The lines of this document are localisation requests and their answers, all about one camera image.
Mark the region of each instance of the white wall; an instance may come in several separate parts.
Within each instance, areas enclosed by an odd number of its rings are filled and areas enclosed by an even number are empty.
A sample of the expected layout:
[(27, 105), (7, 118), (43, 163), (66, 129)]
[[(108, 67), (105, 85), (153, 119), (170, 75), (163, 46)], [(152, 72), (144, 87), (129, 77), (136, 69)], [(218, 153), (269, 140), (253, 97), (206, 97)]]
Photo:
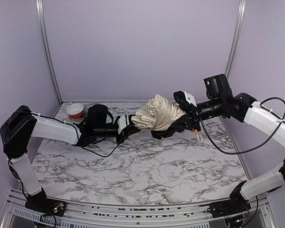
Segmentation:
[[(58, 108), (40, 37), (35, 1), (0, 0), (0, 127), (22, 104), (46, 115)], [(6, 158), (0, 138), (0, 217), (15, 184)]]
[[(259, 101), (271, 96), (285, 99), (285, 0), (248, 0), (243, 33), (237, 51), (230, 86), (234, 94), (246, 92)], [(266, 104), (283, 114), (276, 101)], [(241, 150), (262, 143), (266, 136), (236, 120), (226, 120)], [(252, 177), (256, 177), (285, 158), (285, 149), (276, 142), (244, 155)], [(269, 193), (268, 200), (278, 228), (285, 228), (285, 186)]]
[(206, 99), (226, 68), (238, 0), (44, 0), (63, 100)]

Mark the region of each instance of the marble table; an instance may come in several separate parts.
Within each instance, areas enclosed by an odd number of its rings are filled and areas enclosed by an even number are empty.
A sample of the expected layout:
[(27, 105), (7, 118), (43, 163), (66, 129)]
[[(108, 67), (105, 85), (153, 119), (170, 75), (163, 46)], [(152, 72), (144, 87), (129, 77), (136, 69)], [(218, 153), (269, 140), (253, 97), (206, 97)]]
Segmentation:
[[(84, 103), (85, 109), (92, 103)], [(102, 103), (114, 117), (134, 114), (145, 103)], [(56, 118), (72, 122), (63, 104)], [(233, 144), (219, 118), (205, 121), (213, 140), (233, 152)], [(166, 205), (228, 197), (247, 179), (237, 155), (219, 152), (207, 139), (199, 142), (190, 131), (164, 140), (150, 132), (132, 135), (108, 158), (79, 147), (44, 139), (32, 166), (47, 195), (62, 199), (126, 205)], [(89, 146), (108, 154), (113, 139)]]

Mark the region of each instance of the beige cloth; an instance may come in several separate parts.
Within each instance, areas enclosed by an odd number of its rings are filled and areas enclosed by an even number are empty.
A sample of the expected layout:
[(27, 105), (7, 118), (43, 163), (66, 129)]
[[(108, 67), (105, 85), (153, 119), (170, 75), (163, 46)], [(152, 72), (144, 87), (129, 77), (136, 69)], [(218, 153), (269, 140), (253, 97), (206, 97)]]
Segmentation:
[(186, 113), (165, 97), (156, 95), (147, 103), (147, 109), (139, 109), (131, 118), (139, 128), (165, 131), (170, 125)]

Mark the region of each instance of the gray marble vein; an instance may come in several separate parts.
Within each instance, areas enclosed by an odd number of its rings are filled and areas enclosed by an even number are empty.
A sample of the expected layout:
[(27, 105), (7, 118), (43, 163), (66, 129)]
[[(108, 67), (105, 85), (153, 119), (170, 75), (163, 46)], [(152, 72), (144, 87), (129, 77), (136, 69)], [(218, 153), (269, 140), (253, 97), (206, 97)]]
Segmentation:
[[(145, 103), (103, 103), (114, 117), (134, 114)], [(63, 104), (57, 114), (72, 123)], [(234, 147), (220, 119), (205, 121), (213, 140), (224, 150)], [(63, 142), (44, 139), (32, 163), (46, 193), (68, 200), (128, 205), (164, 205), (228, 197), (247, 179), (238, 156), (220, 153), (185, 131), (164, 140), (144, 131), (132, 135), (108, 158)], [(108, 154), (114, 139), (88, 148)]]

